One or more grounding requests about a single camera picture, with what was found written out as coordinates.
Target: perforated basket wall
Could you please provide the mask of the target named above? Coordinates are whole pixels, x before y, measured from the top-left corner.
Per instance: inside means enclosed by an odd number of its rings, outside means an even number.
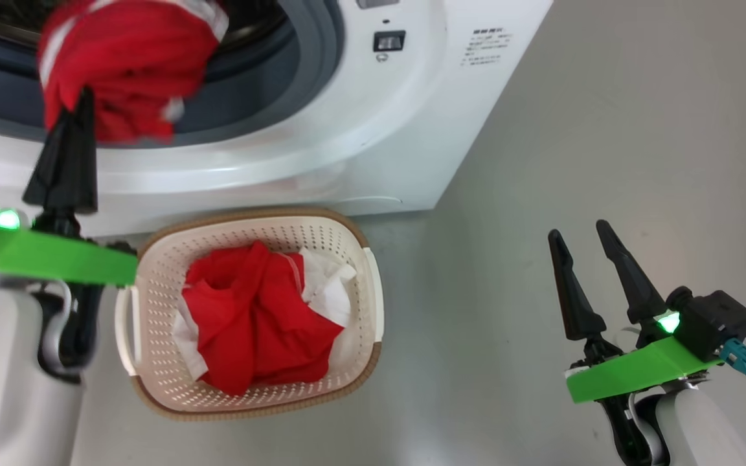
[[[172,340],[177,299],[189,265],[212,250],[263,241],[270,250],[302,247],[323,251],[352,265],[352,322],[335,340],[330,369],[317,383],[252,387],[238,397],[195,383]],[[323,403],[353,392],[370,377],[381,351],[381,287],[367,241],[347,218],[329,210],[262,210],[178,225],[155,235],[140,251],[135,286],[139,315],[135,337],[139,360],[133,384],[160,414],[183,421],[266,416]],[[378,289],[381,299],[381,288]]]

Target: brown basket rim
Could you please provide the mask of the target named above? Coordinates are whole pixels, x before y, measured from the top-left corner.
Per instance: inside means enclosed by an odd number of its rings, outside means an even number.
[[[256,210],[243,210],[243,212],[234,212],[231,214],[224,214],[219,216],[213,216],[207,219],[198,221],[187,221],[174,225],[173,227],[164,228],[158,230],[156,233],[151,235],[146,244],[143,245],[137,252],[137,257],[142,260],[142,257],[146,252],[160,239],[165,238],[169,235],[174,235],[185,230],[192,230],[199,227],[207,227],[207,225],[215,225],[218,223],[226,223],[229,221],[243,221],[253,220],[258,218],[270,218],[279,216],[320,216],[330,220],[334,220],[344,225],[353,236],[359,242],[362,248],[369,247],[367,238],[364,233],[361,233],[359,227],[357,227],[350,219],[332,210],[309,208],[309,207],[281,207],[281,208],[267,208],[267,209],[256,209]],[[155,400],[151,393],[148,392],[145,385],[142,383],[140,375],[134,375],[131,377],[131,384],[134,388],[134,392],[140,397],[140,400],[145,403],[149,409],[153,410],[160,416],[172,419],[172,421],[228,421],[228,419],[247,419],[260,416],[272,416],[280,413],[286,413],[288,411],[302,410],[314,405],[320,405],[328,401],[334,401],[344,396],[350,395],[355,392],[368,378],[373,374],[376,369],[376,364],[379,362],[379,354],[381,354],[381,342],[373,343],[373,350],[370,352],[370,359],[367,360],[367,366],[361,371],[359,377],[356,377],[352,383],[344,386],[334,392],[323,393],[322,395],[313,396],[313,398],[307,398],[301,401],[290,401],[281,405],[272,405],[267,407],[258,407],[249,410],[237,410],[237,411],[217,411],[217,412],[188,412],[172,410],[162,405],[159,401]]]

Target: laundry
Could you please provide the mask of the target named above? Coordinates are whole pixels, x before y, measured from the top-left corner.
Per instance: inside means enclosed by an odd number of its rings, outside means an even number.
[[[39,43],[50,129],[84,87],[95,95],[96,137],[168,140],[183,97],[201,87],[229,26],[215,1],[74,0],[51,14]]]
[[[255,241],[216,250],[190,266],[172,336],[192,377],[229,395],[317,381],[350,322],[345,286],[355,275],[306,249],[271,253]]]

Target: washing machine door opening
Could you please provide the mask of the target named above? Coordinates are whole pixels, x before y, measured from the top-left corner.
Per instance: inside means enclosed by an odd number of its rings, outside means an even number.
[[[36,44],[50,11],[64,1],[0,0],[0,135],[45,138]],[[338,66],[344,30],[337,0],[224,4],[230,28],[169,145],[223,141],[277,124],[313,100]]]

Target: green light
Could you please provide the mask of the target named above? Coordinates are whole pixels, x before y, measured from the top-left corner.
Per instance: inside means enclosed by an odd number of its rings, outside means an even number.
[[[18,230],[19,214],[13,212],[13,210],[3,210],[0,212],[0,228],[4,228],[5,230]]]
[[[660,324],[667,333],[673,333],[673,331],[675,331],[675,328],[678,328],[678,324],[680,323],[680,313],[668,313],[668,315],[658,319],[658,324]]]

